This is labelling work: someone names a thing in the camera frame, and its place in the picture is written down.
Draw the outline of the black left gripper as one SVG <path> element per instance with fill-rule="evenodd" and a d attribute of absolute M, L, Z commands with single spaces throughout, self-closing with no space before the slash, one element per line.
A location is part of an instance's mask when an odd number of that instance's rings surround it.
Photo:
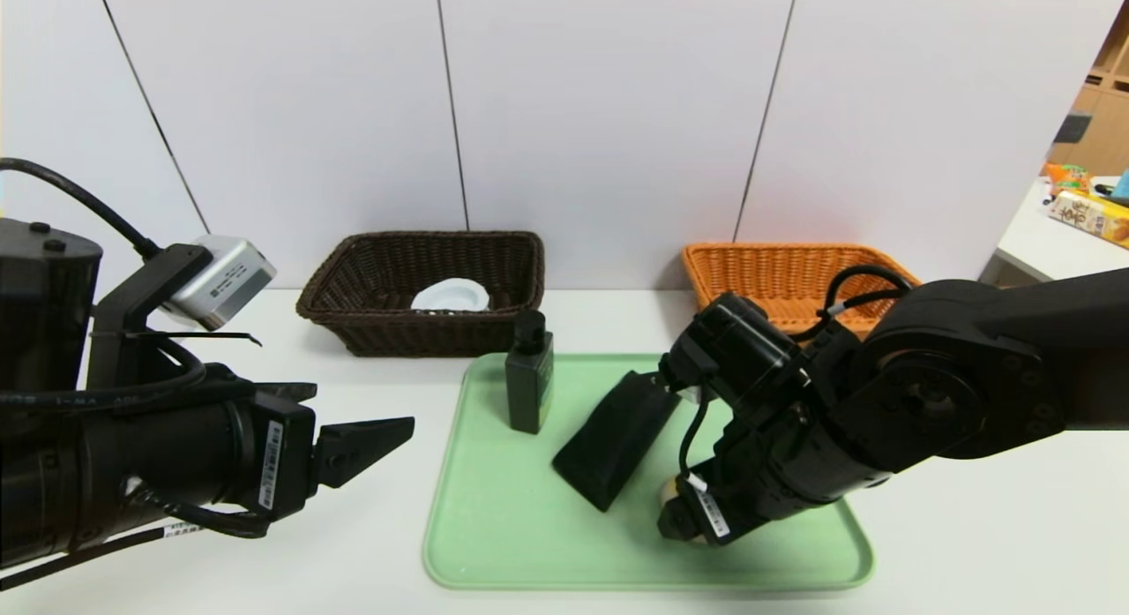
<path fill-rule="evenodd" d="M 399 450 L 414 418 L 322 427 L 310 387 L 185 387 L 85 423 L 78 551 L 172 518 L 245 539 Z"/>

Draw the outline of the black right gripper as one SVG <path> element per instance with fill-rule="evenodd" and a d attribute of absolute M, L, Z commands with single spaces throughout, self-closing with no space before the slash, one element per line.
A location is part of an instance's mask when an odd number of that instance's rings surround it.
<path fill-rule="evenodd" d="M 662 538 L 727 546 L 796 513 L 796 450 L 765 434 L 723 434 L 708 459 L 660 491 Z"/>

